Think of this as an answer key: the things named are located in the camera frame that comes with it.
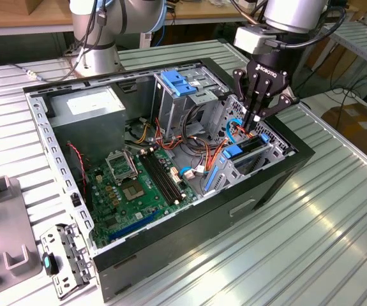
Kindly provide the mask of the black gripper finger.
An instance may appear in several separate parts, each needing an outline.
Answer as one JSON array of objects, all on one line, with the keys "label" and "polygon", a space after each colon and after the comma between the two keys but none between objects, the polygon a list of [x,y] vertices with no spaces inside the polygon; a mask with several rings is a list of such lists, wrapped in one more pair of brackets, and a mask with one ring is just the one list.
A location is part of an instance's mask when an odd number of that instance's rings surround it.
[{"label": "black gripper finger", "polygon": [[294,94],[287,78],[261,80],[258,82],[256,93],[258,97],[254,110],[257,114],[253,118],[255,127],[264,119],[294,104]]},{"label": "black gripper finger", "polygon": [[259,75],[258,73],[247,75],[244,70],[235,69],[233,71],[233,79],[234,93],[237,96],[237,100],[240,101],[246,109],[246,114],[243,117],[242,127],[247,132],[250,132],[255,127],[253,118],[257,114],[257,111],[254,110],[254,108],[258,97],[256,88],[259,81]]}]

